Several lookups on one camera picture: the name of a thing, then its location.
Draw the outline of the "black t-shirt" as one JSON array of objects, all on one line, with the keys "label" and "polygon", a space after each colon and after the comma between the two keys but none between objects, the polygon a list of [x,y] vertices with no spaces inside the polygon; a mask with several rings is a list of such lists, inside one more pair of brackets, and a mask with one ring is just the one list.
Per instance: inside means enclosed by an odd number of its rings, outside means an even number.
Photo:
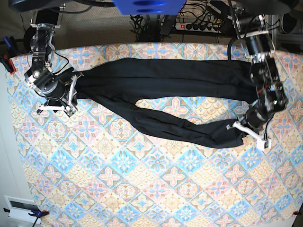
[{"label": "black t-shirt", "polygon": [[204,96],[251,104],[258,97],[250,80],[250,63],[235,60],[123,58],[84,71],[75,88],[78,99],[101,104],[143,134],[209,148],[240,146],[244,134],[235,128],[227,129],[233,119],[196,125],[162,111],[139,108],[136,102]]}]

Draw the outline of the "red black clamp upper left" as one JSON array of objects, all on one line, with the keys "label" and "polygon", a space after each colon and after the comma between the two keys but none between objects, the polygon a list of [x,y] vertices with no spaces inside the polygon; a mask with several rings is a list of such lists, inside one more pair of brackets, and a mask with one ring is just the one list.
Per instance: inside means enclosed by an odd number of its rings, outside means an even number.
[{"label": "red black clamp upper left", "polygon": [[11,60],[11,58],[16,56],[15,39],[12,36],[10,38],[5,36],[3,38],[3,43],[8,47],[8,53],[0,54],[0,62],[3,64],[5,69],[12,75],[16,72],[14,63]]}]

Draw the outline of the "black round speaker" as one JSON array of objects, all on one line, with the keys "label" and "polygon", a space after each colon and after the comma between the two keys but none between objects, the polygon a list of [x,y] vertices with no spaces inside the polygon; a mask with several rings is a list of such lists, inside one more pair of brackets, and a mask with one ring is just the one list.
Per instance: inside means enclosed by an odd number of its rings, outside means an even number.
[{"label": "black round speaker", "polygon": [[27,52],[31,51],[30,44],[31,44],[32,37],[35,34],[36,34],[36,29],[31,26],[25,31],[25,34],[23,37],[23,44],[24,44],[24,48]]}]

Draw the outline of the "patterned tablecloth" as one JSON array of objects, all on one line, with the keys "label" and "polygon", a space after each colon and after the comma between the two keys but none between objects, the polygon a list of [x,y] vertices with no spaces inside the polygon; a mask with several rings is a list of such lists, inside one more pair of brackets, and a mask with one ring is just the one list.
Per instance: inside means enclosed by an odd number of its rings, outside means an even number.
[{"label": "patterned tablecloth", "polygon": [[37,114],[24,82],[30,56],[6,74],[27,184],[48,227],[249,227],[292,220],[303,202],[303,57],[274,55],[289,99],[268,127],[272,147],[251,137],[214,149],[150,137],[90,100],[78,112]]}]

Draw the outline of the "white round device upper right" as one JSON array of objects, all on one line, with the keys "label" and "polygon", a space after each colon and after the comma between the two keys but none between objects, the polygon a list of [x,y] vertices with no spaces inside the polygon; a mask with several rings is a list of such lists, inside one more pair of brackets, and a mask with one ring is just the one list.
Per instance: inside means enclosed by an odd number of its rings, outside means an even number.
[{"label": "white round device upper right", "polygon": [[288,34],[293,31],[297,23],[297,20],[290,16],[288,13],[282,16],[281,29],[282,32]]}]

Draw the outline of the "white power strip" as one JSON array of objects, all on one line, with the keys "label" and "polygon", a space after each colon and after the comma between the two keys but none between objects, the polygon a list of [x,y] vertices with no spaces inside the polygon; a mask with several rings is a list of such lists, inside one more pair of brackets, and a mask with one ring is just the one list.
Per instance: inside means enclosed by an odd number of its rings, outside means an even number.
[{"label": "white power strip", "polygon": [[178,31],[194,31],[194,32],[209,32],[209,33],[221,33],[219,31],[220,26],[211,23],[184,23],[184,22],[177,22],[175,24],[175,29]]}]

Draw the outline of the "blue clamp lower left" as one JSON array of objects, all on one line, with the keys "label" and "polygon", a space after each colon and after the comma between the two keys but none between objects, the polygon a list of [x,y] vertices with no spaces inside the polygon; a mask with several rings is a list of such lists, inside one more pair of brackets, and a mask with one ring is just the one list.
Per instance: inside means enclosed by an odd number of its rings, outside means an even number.
[{"label": "blue clamp lower left", "polygon": [[21,209],[3,209],[4,212],[8,213],[8,217],[23,221],[29,224],[29,227],[40,227],[41,218],[49,215],[48,211],[40,210],[21,210]]}]

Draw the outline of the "white wall vent box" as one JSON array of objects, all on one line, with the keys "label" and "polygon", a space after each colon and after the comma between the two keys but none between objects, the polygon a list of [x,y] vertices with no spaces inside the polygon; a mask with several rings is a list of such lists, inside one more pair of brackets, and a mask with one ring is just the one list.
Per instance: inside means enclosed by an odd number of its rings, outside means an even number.
[{"label": "white wall vent box", "polygon": [[36,220],[36,217],[32,217],[29,213],[32,213],[31,210],[39,211],[38,206],[33,200],[21,199],[17,197],[4,196],[7,203],[8,217],[17,220],[24,221],[27,224],[33,224]]}]

